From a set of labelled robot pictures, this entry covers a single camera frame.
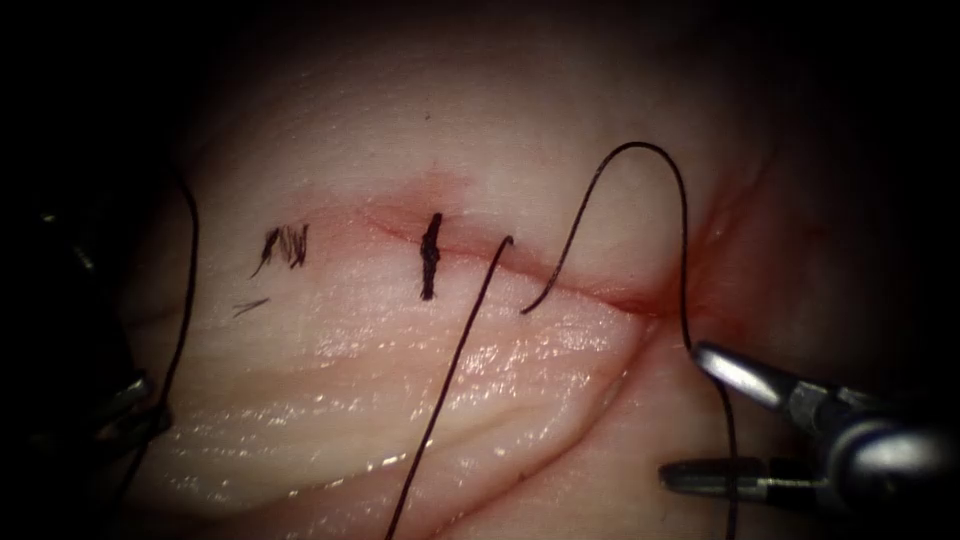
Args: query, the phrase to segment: black suture thread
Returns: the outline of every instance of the black suture thread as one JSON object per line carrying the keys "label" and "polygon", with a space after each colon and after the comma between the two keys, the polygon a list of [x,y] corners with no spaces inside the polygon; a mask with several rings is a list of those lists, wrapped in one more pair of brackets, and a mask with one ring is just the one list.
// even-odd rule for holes
{"label": "black suture thread", "polygon": [[239,311],[233,314],[233,318],[236,319],[240,315],[243,315],[244,313],[250,311],[251,309],[258,308],[269,301],[270,301],[269,298],[261,298],[260,300],[254,300],[253,302],[245,302],[243,304],[237,304],[233,306],[233,309],[237,309]]}
{"label": "black suture thread", "polygon": [[300,267],[303,268],[303,262],[307,260],[307,229],[309,227],[309,223],[304,223],[301,228],[300,237],[297,241],[297,259],[293,261],[290,268],[293,268],[295,265],[300,265]]}
{"label": "black suture thread", "polygon": [[273,246],[277,243],[277,240],[280,238],[280,228],[276,227],[267,231],[267,238],[263,244],[263,250],[260,251],[260,265],[257,266],[257,269],[250,275],[247,279],[252,279],[254,276],[260,273],[260,269],[263,268],[264,264],[270,262],[270,259],[273,257]]}
{"label": "black suture thread", "polygon": [[177,336],[177,348],[174,350],[173,359],[170,360],[170,365],[167,367],[167,374],[163,379],[163,386],[160,389],[160,397],[157,400],[157,405],[153,409],[153,417],[150,421],[150,427],[147,431],[147,436],[144,437],[143,444],[141,444],[140,448],[137,449],[137,453],[133,457],[133,462],[130,463],[130,466],[127,468],[127,471],[123,476],[123,479],[120,481],[120,486],[117,488],[117,491],[113,496],[113,500],[107,505],[104,525],[108,524],[110,518],[117,512],[117,510],[119,510],[120,503],[123,501],[124,495],[126,495],[127,491],[129,491],[130,486],[133,484],[134,478],[137,476],[137,471],[140,470],[140,465],[143,464],[143,458],[147,455],[147,449],[150,447],[150,441],[153,440],[153,438],[157,435],[160,421],[163,418],[163,411],[167,409],[167,402],[170,400],[170,389],[173,387],[173,377],[177,372],[177,367],[180,365],[180,358],[183,356],[183,348],[187,344],[187,330],[190,328],[190,316],[193,314],[193,297],[195,296],[197,290],[197,258],[198,248],[200,245],[200,216],[197,212],[197,201],[194,200],[193,194],[190,193],[190,188],[187,187],[183,177],[181,177],[180,173],[177,171],[171,172],[177,187],[180,188],[180,192],[183,194],[183,198],[187,203],[187,207],[190,210],[190,219],[193,223],[193,228],[190,234],[190,269],[187,274],[187,293],[186,298],[184,299],[183,319],[180,321],[180,332]]}
{"label": "black suture thread", "polygon": [[437,274],[437,263],[440,261],[437,236],[440,233],[442,221],[443,214],[439,212],[434,214],[420,242],[420,258],[423,259],[423,289],[420,291],[420,299],[424,301],[433,300],[433,278]]}
{"label": "black suture thread", "polygon": [[[677,189],[680,192],[680,331],[683,336],[683,346],[687,349],[687,352],[690,352],[692,348],[692,340],[690,339],[690,322],[687,319],[687,192],[683,185],[683,177],[680,175],[680,168],[677,167],[677,164],[673,161],[673,158],[667,154],[666,150],[660,148],[659,146],[642,141],[633,141],[621,144],[607,154],[607,157],[600,162],[600,166],[597,167],[597,171],[593,174],[593,178],[590,180],[590,185],[587,187],[587,192],[583,196],[583,202],[580,203],[580,209],[577,211],[577,217],[573,220],[573,226],[570,228],[570,235],[567,237],[567,243],[563,246],[563,251],[560,253],[560,260],[557,262],[556,268],[553,270],[553,275],[550,276],[550,279],[547,281],[546,287],[544,287],[543,292],[540,293],[540,296],[533,301],[529,306],[520,310],[522,315],[526,315],[537,308],[541,302],[547,297],[550,293],[550,289],[553,288],[553,285],[556,283],[557,278],[560,276],[560,270],[563,268],[563,263],[567,259],[567,254],[570,252],[570,245],[573,244],[573,237],[577,233],[577,228],[580,226],[580,219],[583,217],[583,211],[587,208],[587,202],[590,201],[590,195],[593,193],[593,188],[597,185],[597,180],[600,179],[600,175],[603,174],[603,170],[607,168],[607,165],[610,164],[610,161],[613,160],[618,154],[625,150],[631,148],[643,148],[650,150],[663,158],[667,162],[667,165],[670,166],[670,170],[673,172],[673,177],[677,182]],[[735,463],[738,458],[737,451],[737,431],[734,424],[733,418],[733,408],[730,405],[730,396],[727,394],[727,389],[720,381],[711,377],[714,386],[717,389],[717,392],[720,394],[720,402],[723,405],[723,415],[727,422],[727,443],[730,453],[731,463]],[[729,474],[727,475],[727,497],[730,501],[730,505],[727,508],[727,529],[726,529],[726,538],[728,540],[733,540],[737,535],[737,509],[738,509],[738,496],[737,496],[737,473],[731,467]]]}
{"label": "black suture thread", "polygon": [[393,511],[393,519],[390,520],[390,527],[387,529],[387,534],[384,536],[385,540],[392,540],[393,535],[397,530],[397,524],[400,523],[400,514],[403,513],[403,505],[407,501],[407,494],[410,492],[410,486],[413,484],[413,477],[417,474],[417,467],[420,466],[420,460],[423,458],[423,452],[427,448],[427,442],[430,440],[430,435],[433,433],[433,428],[437,424],[437,418],[440,416],[440,409],[443,407],[443,402],[447,399],[447,392],[450,391],[450,383],[453,382],[453,374],[457,371],[457,364],[460,362],[460,354],[463,353],[463,347],[467,343],[467,337],[470,335],[470,329],[473,327],[473,321],[477,318],[477,313],[480,311],[480,305],[483,304],[483,299],[487,295],[487,287],[490,286],[490,280],[493,279],[493,271],[497,268],[497,263],[500,262],[500,255],[503,254],[503,250],[507,247],[507,244],[513,245],[513,237],[507,236],[500,242],[500,247],[497,249],[497,254],[493,256],[493,260],[490,261],[490,268],[487,269],[487,276],[483,279],[483,286],[480,287],[480,294],[477,295],[477,301],[473,304],[473,310],[470,311],[470,316],[467,318],[467,324],[463,328],[463,333],[460,334],[460,342],[457,343],[457,350],[453,353],[453,360],[450,361],[450,368],[447,370],[447,378],[443,381],[443,388],[440,390],[440,396],[437,398],[437,404],[433,408],[433,414],[430,415],[430,422],[427,423],[427,429],[423,432],[423,438],[420,440],[420,446],[417,447],[417,454],[413,457],[413,463],[410,464],[410,471],[407,473],[407,479],[403,482],[403,489],[400,490],[400,499],[397,501],[397,506]]}
{"label": "black suture thread", "polygon": [[290,262],[290,259],[293,258],[293,242],[296,241],[296,238],[290,234],[290,227],[284,225],[280,229],[280,252],[283,254],[283,260]]}

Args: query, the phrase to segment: tied suture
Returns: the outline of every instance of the tied suture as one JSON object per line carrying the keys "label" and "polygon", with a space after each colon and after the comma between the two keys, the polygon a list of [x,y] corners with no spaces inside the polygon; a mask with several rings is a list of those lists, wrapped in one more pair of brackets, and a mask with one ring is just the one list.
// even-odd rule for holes
{"label": "tied suture", "polygon": [[[603,174],[604,169],[607,165],[616,158],[621,153],[631,150],[631,149],[640,149],[651,151],[658,156],[660,156],[669,166],[673,173],[673,177],[677,184],[677,191],[679,194],[679,203],[680,203],[680,214],[681,214],[681,223],[680,223],[680,232],[681,232],[681,250],[680,250],[680,279],[679,279],[679,308],[680,308],[680,330],[683,337],[683,345],[686,348],[687,352],[690,352],[692,347],[692,340],[690,338],[690,329],[689,321],[687,318],[687,196],[686,189],[683,183],[683,178],[680,174],[680,170],[677,167],[676,163],[673,161],[673,158],[661,147],[648,143],[648,142],[628,142],[624,143],[615,149],[613,149],[607,156],[601,161],[600,165],[597,167],[596,172],[594,173],[590,183],[587,187],[586,192],[584,193],[583,199],[580,203],[580,208],[577,211],[576,218],[573,221],[573,224],[570,228],[570,233],[567,236],[566,243],[563,247],[563,251],[560,254],[560,257],[557,261],[557,264],[554,268],[553,274],[548,279],[546,285],[543,288],[543,291],[540,295],[533,300],[528,306],[520,310],[522,315],[526,315],[537,307],[539,307],[550,294],[550,290],[553,288],[557,279],[560,276],[560,272],[563,269],[563,264],[566,261],[567,255],[570,251],[570,246],[573,243],[573,239],[576,236],[577,229],[580,226],[580,221],[583,217],[584,211],[587,208],[588,203],[590,202],[590,196],[593,193],[594,188],[597,185],[598,180]],[[180,332],[177,338],[177,346],[174,352],[173,359],[170,362],[169,367],[167,368],[166,376],[164,378],[163,386],[160,391],[160,398],[158,405],[156,407],[156,421],[152,423],[151,429],[147,437],[144,438],[144,442],[137,449],[134,459],[130,466],[128,467],[126,473],[123,476],[123,479],[120,482],[119,487],[117,488],[112,501],[107,507],[104,523],[109,523],[110,518],[117,512],[124,495],[129,490],[131,484],[133,483],[137,471],[139,470],[143,459],[147,453],[149,447],[149,442],[157,435],[159,430],[159,418],[160,411],[165,410],[169,395],[170,388],[173,384],[173,379],[176,374],[177,366],[180,362],[180,357],[183,353],[183,348],[186,343],[187,330],[190,324],[190,316],[193,310],[193,299],[196,291],[196,274],[197,274],[197,254],[198,254],[198,244],[199,244],[199,227],[200,219],[199,213],[197,211],[197,205],[193,198],[192,193],[184,182],[183,178],[177,174],[173,173],[174,181],[178,189],[183,194],[184,200],[187,203],[187,208],[190,213],[190,218],[192,221],[192,234],[191,234],[191,248],[190,248],[190,267],[188,271],[187,279],[187,291],[185,298],[185,308],[181,320]],[[434,214],[432,221],[428,227],[426,234],[423,236],[423,243],[421,244],[421,257],[423,258],[423,271],[424,271],[424,280],[423,280],[423,289],[421,291],[421,298],[423,300],[430,300],[434,297],[434,274],[437,270],[437,262],[440,260],[440,251],[437,248],[437,236],[439,233],[440,223],[442,215],[440,213]],[[279,247],[279,252],[284,262],[286,262],[289,267],[292,269],[296,266],[303,266],[304,261],[306,260],[307,252],[307,229],[308,225],[304,224],[299,229],[283,226],[271,229],[268,231],[263,250],[260,254],[260,264],[257,269],[254,271],[254,277],[257,273],[260,272],[262,267],[266,264],[269,264],[273,258],[274,250]],[[460,355],[463,352],[463,348],[466,345],[467,339],[469,338],[470,331],[473,327],[474,321],[477,314],[480,311],[481,306],[483,305],[484,298],[486,296],[487,288],[490,285],[493,275],[496,271],[497,265],[500,261],[501,255],[505,248],[508,245],[513,244],[513,237],[506,236],[500,243],[499,248],[494,254],[493,258],[490,261],[490,266],[487,270],[487,273],[484,277],[483,283],[480,286],[480,291],[477,295],[477,299],[473,305],[473,309],[470,312],[470,315],[467,319],[467,322],[464,326],[463,333],[460,336],[460,340],[457,344],[457,348],[453,354],[453,358],[450,361],[449,368],[447,370],[446,377],[444,379],[444,384],[440,390],[440,394],[437,397],[436,405],[433,408],[433,413],[427,423],[427,426],[424,430],[423,436],[421,437],[420,444],[417,448],[417,451],[414,455],[414,459],[411,462],[410,469],[407,473],[407,476],[403,482],[403,485],[400,490],[400,495],[397,499],[396,505],[394,507],[393,517],[390,520],[390,524],[387,528],[385,535],[386,540],[392,540],[397,528],[400,524],[400,518],[403,515],[404,508],[406,506],[407,496],[409,494],[410,488],[413,485],[414,479],[416,477],[417,470],[420,466],[420,463],[423,459],[424,452],[427,447],[427,443],[430,440],[430,436],[433,433],[433,429],[436,426],[436,423],[439,419],[440,412],[443,408],[444,402],[446,400],[447,394],[450,390],[450,385],[453,381],[453,377],[457,370],[457,365],[460,360]],[[246,304],[241,304],[235,306],[235,309],[240,310],[234,316],[239,315],[263,305],[268,299],[259,300],[255,302],[250,302]],[[734,424],[733,411],[730,405],[730,398],[727,394],[726,388],[714,380],[714,386],[717,389],[717,393],[720,396],[720,401],[723,407],[724,418],[726,420],[727,426],[727,442],[728,442],[728,452],[730,457],[735,462],[737,458],[737,437],[736,437],[736,426]],[[736,485],[736,472],[730,470],[729,475],[726,479],[726,491],[729,500],[728,510],[727,510],[727,522],[726,522],[726,531],[725,537],[727,539],[733,539],[736,537],[737,530],[737,511],[738,511],[738,501],[737,501],[737,491],[734,489]]]}

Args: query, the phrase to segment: forceps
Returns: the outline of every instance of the forceps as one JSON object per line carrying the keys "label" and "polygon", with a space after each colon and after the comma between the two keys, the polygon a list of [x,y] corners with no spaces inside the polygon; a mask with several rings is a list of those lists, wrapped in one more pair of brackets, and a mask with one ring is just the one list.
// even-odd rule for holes
{"label": "forceps", "polygon": [[954,494],[957,432],[937,414],[803,378],[708,342],[691,350],[709,376],[806,432],[805,459],[693,459],[662,465],[666,489],[830,514],[909,515]]}

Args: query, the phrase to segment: metal jaw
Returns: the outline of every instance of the metal jaw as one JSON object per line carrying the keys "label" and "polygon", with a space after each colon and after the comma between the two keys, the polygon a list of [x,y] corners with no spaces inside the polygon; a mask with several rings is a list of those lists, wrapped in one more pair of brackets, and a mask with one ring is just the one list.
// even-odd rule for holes
{"label": "metal jaw", "polygon": [[868,394],[803,379],[710,343],[698,343],[692,355],[708,375],[809,434],[818,460],[812,464],[782,458],[769,464],[758,458],[681,461],[660,468],[663,486],[677,493],[728,497],[732,472],[739,500],[796,510],[846,511],[827,470],[828,461],[836,460],[835,437],[858,415],[886,405]]}
{"label": "metal jaw", "polygon": [[[32,451],[47,459],[80,462],[90,469],[121,458],[170,428],[167,409],[144,405],[152,390],[145,373],[131,373],[123,387],[105,396],[79,420],[32,434]],[[156,415],[160,415],[158,430],[151,433]]]}

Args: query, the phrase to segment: skin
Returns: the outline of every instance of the skin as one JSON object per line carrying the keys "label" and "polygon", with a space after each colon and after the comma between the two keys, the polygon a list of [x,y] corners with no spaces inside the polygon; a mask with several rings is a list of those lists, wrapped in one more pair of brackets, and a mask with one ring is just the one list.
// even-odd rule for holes
{"label": "skin", "polygon": [[[631,151],[611,164],[557,289],[517,313],[552,272],[594,169],[628,140],[662,146],[683,173],[695,340],[852,384],[896,372],[889,344],[913,329],[894,313],[914,291],[898,223],[875,219],[891,199],[873,154],[808,66],[722,17],[374,8],[250,32],[257,54],[227,49],[227,75],[212,79],[228,82],[208,86],[175,149],[200,207],[198,291],[175,424],[118,535],[382,537],[507,234],[516,246],[397,538],[721,535],[725,502],[656,479],[660,463],[727,445],[716,392],[682,348],[665,163]],[[418,250],[434,212],[442,260],[425,303]],[[183,308],[186,217],[171,195],[121,303],[157,380]],[[264,233],[302,224],[303,266],[250,278]],[[802,451],[789,426],[733,402],[741,454]],[[738,536],[819,527],[743,506]]]}

